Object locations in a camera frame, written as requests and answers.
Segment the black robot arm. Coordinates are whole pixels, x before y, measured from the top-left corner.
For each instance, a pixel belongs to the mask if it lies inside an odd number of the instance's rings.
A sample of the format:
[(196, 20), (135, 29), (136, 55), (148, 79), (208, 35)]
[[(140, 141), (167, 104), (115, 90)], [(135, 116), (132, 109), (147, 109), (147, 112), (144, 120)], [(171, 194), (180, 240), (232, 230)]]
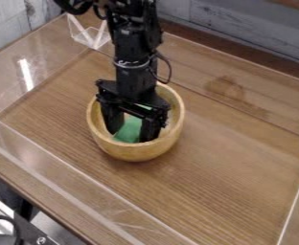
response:
[(157, 74), (164, 56), (157, 51), (163, 29), (156, 0), (81, 0), (78, 7), (68, 0), (53, 1), (73, 15), (93, 11), (108, 25), (116, 79), (96, 81), (107, 131), (115, 134), (124, 124), (124, 116), (131, 115), (141, 119), (139, 140), (144, 143), (157, 139), (169, 104), (159, 96), (156, 86), (169, 80)]

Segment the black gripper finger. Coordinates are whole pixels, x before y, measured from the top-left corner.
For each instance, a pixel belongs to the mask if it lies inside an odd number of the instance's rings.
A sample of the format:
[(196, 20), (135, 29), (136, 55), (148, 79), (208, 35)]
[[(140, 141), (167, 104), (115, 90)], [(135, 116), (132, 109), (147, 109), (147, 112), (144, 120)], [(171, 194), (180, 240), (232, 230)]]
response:
[(149, 142), (159, 138), (161, 124), (159, 118), (147, 118), (141, 121), (139, 141)]
[(124, 124), (124, 112), (113, 104), (101, 104), (105, 129), (115, 134)]

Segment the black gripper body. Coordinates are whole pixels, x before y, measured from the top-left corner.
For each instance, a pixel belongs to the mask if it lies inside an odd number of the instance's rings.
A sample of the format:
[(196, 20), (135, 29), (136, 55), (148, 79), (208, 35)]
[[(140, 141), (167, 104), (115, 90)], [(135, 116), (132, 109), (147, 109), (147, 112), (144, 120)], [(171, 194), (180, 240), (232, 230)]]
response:
[(157, 61), (149, 60), (140, 66), (116, 65), (116, 80), (96, 81), (100, 105), (113, 104), (123, 112), (143, 120), (159, 118), (161, 128), (165, 127), (167, 111), (171, 106), (156, 91)]

